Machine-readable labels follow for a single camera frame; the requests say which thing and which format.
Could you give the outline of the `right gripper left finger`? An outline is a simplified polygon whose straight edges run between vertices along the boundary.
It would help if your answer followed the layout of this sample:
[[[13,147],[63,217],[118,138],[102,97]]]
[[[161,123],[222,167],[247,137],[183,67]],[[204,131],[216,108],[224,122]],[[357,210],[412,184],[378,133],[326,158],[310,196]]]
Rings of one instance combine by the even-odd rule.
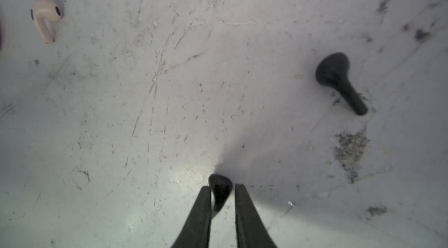
[[[204,186],[172,248],[208,248],[212,221],[211,189]]]

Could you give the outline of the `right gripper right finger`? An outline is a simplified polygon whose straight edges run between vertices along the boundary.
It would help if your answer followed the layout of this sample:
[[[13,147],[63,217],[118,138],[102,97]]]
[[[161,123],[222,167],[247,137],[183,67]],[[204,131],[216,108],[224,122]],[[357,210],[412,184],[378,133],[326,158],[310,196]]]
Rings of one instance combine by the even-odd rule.
[[[276,248],[245,185],[235,185],[235,221],[238,248]]]

